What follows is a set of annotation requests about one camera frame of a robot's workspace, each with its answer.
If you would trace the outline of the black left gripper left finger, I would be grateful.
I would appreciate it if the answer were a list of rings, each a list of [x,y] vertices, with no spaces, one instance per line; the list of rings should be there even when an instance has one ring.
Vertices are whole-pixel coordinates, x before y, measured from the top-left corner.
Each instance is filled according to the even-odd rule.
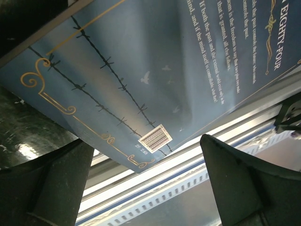
[[[2,226],[73,226],[94,148],[77,139],[0,171]]]

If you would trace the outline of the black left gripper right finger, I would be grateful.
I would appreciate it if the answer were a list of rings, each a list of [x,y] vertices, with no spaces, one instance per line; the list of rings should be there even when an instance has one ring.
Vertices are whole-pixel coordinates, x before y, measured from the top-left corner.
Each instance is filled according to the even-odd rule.
[[[299,226],[301,174],[204,134],[200,146],[223,226]]]

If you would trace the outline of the Nineteen Eighty-Four grey-blue book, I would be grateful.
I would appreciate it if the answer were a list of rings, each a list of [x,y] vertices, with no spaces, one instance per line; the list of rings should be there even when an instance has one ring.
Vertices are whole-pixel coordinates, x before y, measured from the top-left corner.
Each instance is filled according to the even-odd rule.
[[[0,83],[142,172],[301,63],[298,0],[3,0]]]

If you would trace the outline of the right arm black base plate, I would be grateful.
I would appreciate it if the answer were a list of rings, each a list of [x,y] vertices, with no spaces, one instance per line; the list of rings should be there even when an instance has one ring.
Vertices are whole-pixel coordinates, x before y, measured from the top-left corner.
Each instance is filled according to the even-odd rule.
[[[294,94],[283,101],[282,107],[274,122],[275,131],[301,133],[301,93]]]

